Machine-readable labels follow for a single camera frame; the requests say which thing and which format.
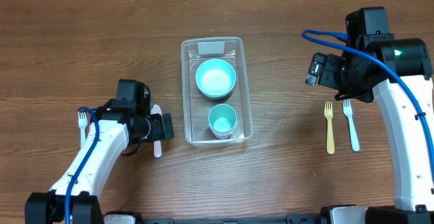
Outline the light blue bowl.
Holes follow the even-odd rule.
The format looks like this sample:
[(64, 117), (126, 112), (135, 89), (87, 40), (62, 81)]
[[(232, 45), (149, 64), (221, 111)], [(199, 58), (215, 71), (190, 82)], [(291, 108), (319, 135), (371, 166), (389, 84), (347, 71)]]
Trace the light blue bowl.
[(220, 99), (235, 87), (237, 74), (233, 66), (218, 58), (209, 59), (199, 65), (195, 81), (199, 90), (208, 98)]

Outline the blue plastic cup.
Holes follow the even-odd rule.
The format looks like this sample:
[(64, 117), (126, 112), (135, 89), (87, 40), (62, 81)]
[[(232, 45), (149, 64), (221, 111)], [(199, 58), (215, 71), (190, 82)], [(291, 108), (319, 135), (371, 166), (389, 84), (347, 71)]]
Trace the blue plastic cup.
[(226, 139), (229, 138), (232, 135), (232, 131), (228, 131), (228, 132), (219, 132), (219, 131), (213, 131), (213, 134), (215, 137), (219, 138), (219, 139)]

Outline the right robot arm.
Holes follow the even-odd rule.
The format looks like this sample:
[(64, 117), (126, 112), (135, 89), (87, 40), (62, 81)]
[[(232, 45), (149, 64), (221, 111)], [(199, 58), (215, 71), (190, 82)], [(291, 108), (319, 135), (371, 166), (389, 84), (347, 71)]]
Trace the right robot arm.
[(336, 206), (322, 210), (328, 223), (433, 222), (433, 70), (421, 39), (368, 35), (361, 48), (320, 40), (321, 31), (302, 37), (342, 50), (316, 53), (306, 83), (337, 90), (336, 100), (376, 100), (386, 126), (395, 177), (394, 205)]

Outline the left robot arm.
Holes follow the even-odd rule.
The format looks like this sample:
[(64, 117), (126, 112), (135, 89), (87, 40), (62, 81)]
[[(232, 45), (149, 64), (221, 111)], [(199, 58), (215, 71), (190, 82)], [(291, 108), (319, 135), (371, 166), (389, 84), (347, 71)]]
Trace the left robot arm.
[(134, 143), (153, 143), (161, 155), (161, 142), (174, 137), (172, 117), (148, 98), (110, 99), (88, 112), (88, 136), (64, 175), (45, 193), (33, 192), (24, 207), (26, 223), (141, 223), (139, 212), (103, 214), (99, 199), (117, 159)]

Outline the green plastic cup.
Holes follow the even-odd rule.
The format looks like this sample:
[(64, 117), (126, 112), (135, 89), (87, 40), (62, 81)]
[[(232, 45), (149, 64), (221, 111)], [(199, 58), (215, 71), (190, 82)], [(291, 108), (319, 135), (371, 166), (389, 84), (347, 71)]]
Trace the green plastic cup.
[(233, 132), (237, 125), (237, 113), (230, 105), (215, 105), (209, 112), (208, 123), (211, 131)]

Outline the white plastic spoon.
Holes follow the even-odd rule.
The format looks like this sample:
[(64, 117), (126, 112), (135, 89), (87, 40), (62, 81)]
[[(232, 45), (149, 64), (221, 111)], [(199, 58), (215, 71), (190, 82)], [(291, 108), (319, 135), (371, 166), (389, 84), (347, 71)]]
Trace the white plastic spoon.
[(153, 116), (153, 153), (156, 158), (162, 156), (162, 147), (161, 140), (157, 140), (157, 131), (160, 130), (161, 119), (162, 119), (162, 111), (159, 105), (153, 105), (151, 109), (151, 113)]

